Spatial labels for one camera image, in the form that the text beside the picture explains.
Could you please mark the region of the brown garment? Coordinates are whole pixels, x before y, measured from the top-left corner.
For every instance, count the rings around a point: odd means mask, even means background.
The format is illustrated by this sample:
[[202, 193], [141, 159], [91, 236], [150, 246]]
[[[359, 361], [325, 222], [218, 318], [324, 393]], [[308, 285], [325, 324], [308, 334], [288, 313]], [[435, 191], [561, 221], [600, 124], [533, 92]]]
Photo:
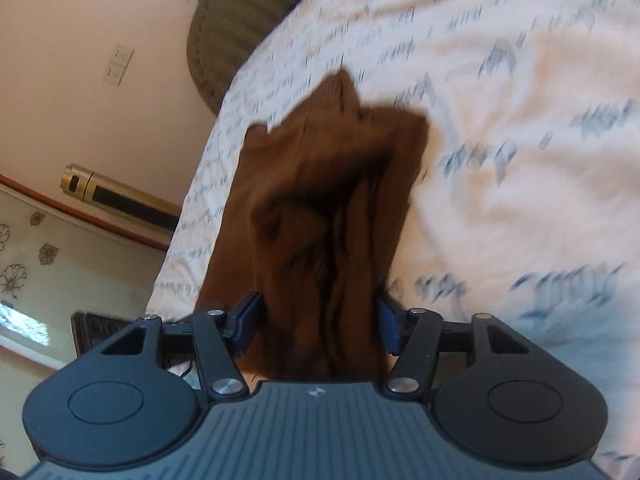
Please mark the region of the brown garment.
[[427, 119], [321, 81], [280, 125], [247, 129], [196, 305], [267, 306], [239, 368], [277, 380], [378, 380], [375, 300], [427, 142]]

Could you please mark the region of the white script-print bedsheet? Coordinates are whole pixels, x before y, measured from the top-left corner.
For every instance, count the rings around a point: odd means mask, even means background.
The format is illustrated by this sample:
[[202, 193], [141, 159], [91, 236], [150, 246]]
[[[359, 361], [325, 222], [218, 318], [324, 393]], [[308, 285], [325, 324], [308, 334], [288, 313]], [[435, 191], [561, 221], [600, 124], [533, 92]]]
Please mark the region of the white script-print bedsheet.
[[603, 393], [639, 474], [639, 0], [303, 0], [224, 96], [148, 309], [194, 307], [244, 132], [336, 68], [431, 119], [390, 292], [489, 312]]

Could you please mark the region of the floral frosted wardrobe door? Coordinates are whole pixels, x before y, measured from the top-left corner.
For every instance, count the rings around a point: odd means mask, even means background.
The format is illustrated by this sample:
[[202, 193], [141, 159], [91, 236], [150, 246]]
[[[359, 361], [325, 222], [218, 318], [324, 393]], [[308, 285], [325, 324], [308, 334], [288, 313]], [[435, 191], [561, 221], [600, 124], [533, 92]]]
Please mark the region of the floral frosted wardrobe door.
[[138, 318], [164, 260], [157, 249], [1, 190], [1, 465], [35, 456], [22, 423], [36, 385], [76, 356], [70, 317]]

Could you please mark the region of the olive padded headboard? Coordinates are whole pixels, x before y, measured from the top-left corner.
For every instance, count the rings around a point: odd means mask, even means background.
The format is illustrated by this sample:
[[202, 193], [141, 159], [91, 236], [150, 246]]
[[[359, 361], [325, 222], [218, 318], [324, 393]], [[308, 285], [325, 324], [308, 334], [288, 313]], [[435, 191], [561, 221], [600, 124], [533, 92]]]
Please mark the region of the olive padded headboard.
[[215, 114], [241, 66], [300, 0], [198, 0], [186, 62], [198, 93]]

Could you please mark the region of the white wall socket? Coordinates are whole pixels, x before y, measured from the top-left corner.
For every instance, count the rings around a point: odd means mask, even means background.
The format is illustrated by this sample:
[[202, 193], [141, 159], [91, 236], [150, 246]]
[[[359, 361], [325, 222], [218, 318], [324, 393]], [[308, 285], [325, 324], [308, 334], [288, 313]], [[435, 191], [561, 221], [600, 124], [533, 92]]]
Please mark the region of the white wall socket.
[[116, 44], [104, 72], [104, 81], [107, 84], [118, 87], [122, 82], [122, 77], [125, 75], [133, 56], [133, 47]]

